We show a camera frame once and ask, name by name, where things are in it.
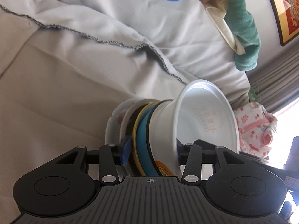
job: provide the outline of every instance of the gray curtain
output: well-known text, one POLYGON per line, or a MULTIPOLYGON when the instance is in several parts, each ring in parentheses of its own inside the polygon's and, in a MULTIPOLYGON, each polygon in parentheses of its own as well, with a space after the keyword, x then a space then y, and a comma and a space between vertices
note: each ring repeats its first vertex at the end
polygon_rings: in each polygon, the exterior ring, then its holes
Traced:
POLYGON ((249 78, 268 112, 275 113, 299 97, 299 44, 249 78))

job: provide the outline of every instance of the wall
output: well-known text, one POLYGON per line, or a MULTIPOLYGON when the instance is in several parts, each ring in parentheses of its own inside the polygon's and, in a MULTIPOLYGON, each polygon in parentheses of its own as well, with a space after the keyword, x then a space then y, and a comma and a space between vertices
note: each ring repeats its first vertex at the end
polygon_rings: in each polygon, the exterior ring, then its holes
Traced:
POLYGON ((246 0, 247 10, 253 15, 258 33, 261 38, 261 50, 257 67, 247 72, 247 76, 254 74, 263 67, 270 65, 271 61, 286 53, 292 46, 299 43, 299 36, 286 46, 280 45, 278 28, 270 0, 246 0))

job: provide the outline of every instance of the picture frame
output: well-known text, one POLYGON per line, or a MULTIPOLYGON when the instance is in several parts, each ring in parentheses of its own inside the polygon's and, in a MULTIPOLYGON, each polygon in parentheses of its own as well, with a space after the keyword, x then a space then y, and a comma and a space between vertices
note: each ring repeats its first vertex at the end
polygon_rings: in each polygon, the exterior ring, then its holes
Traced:
POLYGON ((299 0, 270 0, 280 44, 285 46, 299 34, 299 0))

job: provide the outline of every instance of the blue bowl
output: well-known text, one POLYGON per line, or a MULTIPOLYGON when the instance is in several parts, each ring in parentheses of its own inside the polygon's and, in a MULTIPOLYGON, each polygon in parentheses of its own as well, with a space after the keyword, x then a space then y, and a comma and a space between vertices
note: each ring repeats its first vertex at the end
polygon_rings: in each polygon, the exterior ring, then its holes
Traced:
POLYGON ((136 148, 137 148, 137 155, 141 167, 146 174, 146 176, 153 176, 158 177, 159 174, 155 170, 153 163, 150 158, 150 154, 147 149, 147 141, 146 141, 146 126, 147 120, 150 115, 150 111, 155 105, 150 106, 148 109, 148 113, 143 117, 141 120, 136 133, 136 148))

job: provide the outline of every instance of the green tag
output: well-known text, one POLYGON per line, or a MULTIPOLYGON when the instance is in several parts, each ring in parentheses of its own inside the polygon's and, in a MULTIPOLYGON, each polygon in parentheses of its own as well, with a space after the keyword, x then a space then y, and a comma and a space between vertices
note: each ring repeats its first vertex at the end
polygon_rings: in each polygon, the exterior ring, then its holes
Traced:
POLYGON ((250 102, 259 102, 257 95, 255 94, 255 90, 253 89, 253 87, 250 88, 249 93, 249 101, 250 102))

